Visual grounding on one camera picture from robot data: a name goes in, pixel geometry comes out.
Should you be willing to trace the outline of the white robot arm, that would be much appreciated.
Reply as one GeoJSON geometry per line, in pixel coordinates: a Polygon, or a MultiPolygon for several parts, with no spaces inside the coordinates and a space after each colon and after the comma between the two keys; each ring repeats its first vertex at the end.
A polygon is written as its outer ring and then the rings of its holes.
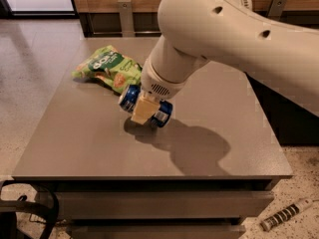
{"type": "Polygon", "coordinates": [[[161,0],[161,36],[142,71],[132,120],[143,124],[211,61],[248,74],[319,115],[319,32],[262,17],[251,0],[161,0]]]}

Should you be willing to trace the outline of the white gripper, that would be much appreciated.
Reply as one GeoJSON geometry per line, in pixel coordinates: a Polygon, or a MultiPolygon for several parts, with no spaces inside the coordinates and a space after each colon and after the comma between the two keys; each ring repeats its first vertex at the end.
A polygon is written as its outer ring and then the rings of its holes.
{"type": "Polygon", "coordinates": [[[139,94],[133,110],[132,121],[146,123],[160,108],[160,100],[173,98],[185,83],[171,83],[163,79],[154,69],[152,61],[144,63],[141,84],[143,91],[139,94]]]}

